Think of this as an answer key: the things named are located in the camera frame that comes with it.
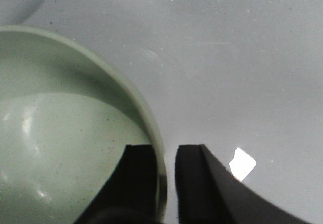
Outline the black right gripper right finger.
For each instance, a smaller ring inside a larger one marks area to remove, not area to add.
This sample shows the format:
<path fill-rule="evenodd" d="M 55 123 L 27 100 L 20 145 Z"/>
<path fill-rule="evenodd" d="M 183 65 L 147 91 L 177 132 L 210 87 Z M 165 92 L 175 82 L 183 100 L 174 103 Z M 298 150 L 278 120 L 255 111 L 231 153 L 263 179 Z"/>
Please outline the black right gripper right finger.
<path fill-rule="evenodd" d="M 256 162 L 243 180 L 230 166 L 238 148 Z M 316 177 L 306 167 L 271 147 L 180 145 L 175 160 L 180 222 L 316 223 Z"/>

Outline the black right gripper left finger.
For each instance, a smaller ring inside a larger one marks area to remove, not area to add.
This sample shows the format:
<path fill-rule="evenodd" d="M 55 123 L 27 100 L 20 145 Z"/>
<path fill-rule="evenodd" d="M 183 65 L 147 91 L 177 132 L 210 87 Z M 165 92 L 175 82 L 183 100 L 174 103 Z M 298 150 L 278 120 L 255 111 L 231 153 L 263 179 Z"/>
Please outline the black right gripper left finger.
<path fill-rule="evenodd" d="M 126 145 L 104 186 L 76 223 L 161 223 L 160 176 L 151 145 Z"/>

